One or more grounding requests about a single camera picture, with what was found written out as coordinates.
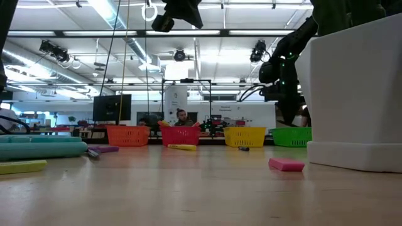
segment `black monitor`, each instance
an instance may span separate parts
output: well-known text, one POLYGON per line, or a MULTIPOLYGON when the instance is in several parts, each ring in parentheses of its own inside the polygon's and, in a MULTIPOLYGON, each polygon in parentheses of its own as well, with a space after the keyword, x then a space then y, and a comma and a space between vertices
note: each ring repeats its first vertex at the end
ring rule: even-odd
MULTIPOLYGON (((94 97, 94 121, 116 121, 119 124, 120 95, 94 97)), ((120 120, 131 120, 131 94, 123 95, 120 120)))

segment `eraser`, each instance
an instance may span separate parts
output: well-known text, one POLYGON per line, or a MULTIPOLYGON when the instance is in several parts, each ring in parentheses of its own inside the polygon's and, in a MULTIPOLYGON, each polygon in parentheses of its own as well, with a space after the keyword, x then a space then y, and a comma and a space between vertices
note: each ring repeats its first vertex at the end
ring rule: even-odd
POLYGON ((304 162, 293 159, 270 158, 268 165, 280 171, 302 171, 304 162))

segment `teal foam roll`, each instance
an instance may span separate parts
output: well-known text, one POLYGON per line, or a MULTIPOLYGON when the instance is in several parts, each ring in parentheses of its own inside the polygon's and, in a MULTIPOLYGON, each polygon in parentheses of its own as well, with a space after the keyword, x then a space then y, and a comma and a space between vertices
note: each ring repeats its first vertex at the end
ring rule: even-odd
POLYGON ((10 143, 10 138, 0 136, 0 144, 4 144, 4 143, 10 143))
POLYGON ((15 136, 10 138, 11 143, 30 143, 31 138, 28 136, 15 136))
POLYGON ((87 148, 84 142, 8 143, 0 145, 0 160, 76 157, 87 148))
POLYGON ((32 137, 32 143, 64 143, 64 142, 81 142, 81 137, 32 137))

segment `orange basket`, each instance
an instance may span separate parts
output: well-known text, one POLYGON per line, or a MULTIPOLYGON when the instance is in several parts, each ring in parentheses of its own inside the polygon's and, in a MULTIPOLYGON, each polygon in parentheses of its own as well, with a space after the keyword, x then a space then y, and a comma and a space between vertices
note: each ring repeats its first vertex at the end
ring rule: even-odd
POLYGON ((106 126, 109 144, 120 147, 139 147, 148 144, 149 127, 106 126))
POLYGON ((163 145, 191 144, 197 145, 200 139, 200 128, 190 126, 160 127, 163 145))

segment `yellow foam block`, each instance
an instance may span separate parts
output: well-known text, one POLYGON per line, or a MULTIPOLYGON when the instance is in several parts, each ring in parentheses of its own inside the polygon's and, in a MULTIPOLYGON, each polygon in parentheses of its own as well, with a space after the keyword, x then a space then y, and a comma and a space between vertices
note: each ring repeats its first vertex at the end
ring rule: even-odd
POLYGON ((186 151, 195 151, 197 150, 196 145, 187 145, 187 144, 169 144, 168 148, 186 150, 186 151))
POLYGON ((46 160, 0 163, 0 175, 41 171, 47 164, 46 160))

